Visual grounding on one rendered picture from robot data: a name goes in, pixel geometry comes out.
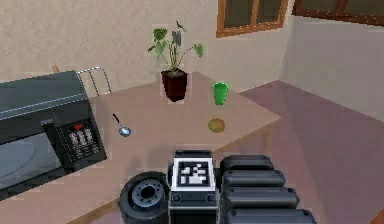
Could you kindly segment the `green cup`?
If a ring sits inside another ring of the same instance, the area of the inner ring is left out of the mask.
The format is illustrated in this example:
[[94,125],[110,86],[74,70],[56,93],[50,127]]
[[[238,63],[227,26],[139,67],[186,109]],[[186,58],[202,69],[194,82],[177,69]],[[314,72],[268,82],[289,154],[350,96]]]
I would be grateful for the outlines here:
[[216,105],[223,105],[225,103],[227,92],[227,83],[217,82],[213,85],[214,102]]

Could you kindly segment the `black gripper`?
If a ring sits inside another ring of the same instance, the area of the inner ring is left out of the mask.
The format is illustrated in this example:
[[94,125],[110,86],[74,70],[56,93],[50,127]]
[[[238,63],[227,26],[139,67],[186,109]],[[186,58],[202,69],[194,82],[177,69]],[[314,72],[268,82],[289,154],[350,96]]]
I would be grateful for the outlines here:
[[168,224],[168,193],[162,172],[148,171],[131,178],[118,202],[124,224]]

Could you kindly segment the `pale wooden table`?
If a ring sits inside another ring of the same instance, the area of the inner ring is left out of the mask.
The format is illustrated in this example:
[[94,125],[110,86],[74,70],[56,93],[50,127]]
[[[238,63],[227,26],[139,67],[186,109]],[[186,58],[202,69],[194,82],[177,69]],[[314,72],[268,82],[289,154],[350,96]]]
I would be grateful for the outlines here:
[[[215,159],[250,136],[268,138],[279,117],[229,92],[224,105],[213,100],[212,79],[190,75],[187,95],[168,101],[159,81],[91,100],[106,160],[0,202],[0,224],[90,224],[118,209],[121,188],[132,176],[164,171],[177,149],[210,149]],[[120,123],[131,129],[119,134]],[[222,119],[225,130],[208,122]]]

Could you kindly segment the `black microwave oven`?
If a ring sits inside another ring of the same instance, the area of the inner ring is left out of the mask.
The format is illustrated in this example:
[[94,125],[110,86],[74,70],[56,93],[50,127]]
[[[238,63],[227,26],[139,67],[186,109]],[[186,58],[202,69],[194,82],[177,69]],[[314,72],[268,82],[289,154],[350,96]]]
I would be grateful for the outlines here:
[[106,158],[77,72],[0,83],[0,201]]

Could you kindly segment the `green house plant dark pot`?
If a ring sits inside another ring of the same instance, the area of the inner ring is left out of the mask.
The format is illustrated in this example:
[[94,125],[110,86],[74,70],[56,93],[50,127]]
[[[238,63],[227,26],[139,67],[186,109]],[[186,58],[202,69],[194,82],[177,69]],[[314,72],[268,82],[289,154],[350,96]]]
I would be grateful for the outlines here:
[[153,44],[148,48],[148,52],[153,52],[156,58],[162,58],[167,65],[167,69],[161,72],[161,80],[165,95],[171,102],[181,101],[186,96],[188,74],[180,68],[184,56],[189,51],[194,51],[199,58],[204,54],[204,47],[200,43],[179,53],[185,32],[185,27],[176,22],[176,29],[171,32],[172,39],[168,40],[166,28],[155,28],[152,32]]

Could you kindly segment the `brown green potato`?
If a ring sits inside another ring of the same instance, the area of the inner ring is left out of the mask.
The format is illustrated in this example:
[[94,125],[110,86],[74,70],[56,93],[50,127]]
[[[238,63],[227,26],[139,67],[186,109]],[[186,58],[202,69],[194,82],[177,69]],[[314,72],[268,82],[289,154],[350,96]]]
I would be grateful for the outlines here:
[[220,133],[225,130],[225,122],[222,119],[211,119],[208,122],[208,128],[211,132]]

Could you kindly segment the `wooden framed window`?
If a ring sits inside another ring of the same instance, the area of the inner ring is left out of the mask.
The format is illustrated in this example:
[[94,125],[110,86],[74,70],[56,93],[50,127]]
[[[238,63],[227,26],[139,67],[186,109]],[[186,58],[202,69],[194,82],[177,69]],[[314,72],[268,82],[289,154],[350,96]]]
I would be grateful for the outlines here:
[[216,37],[283,27],[289,0],[218,0]]
[[384,0],[295,0],[292,14],[384,27]]

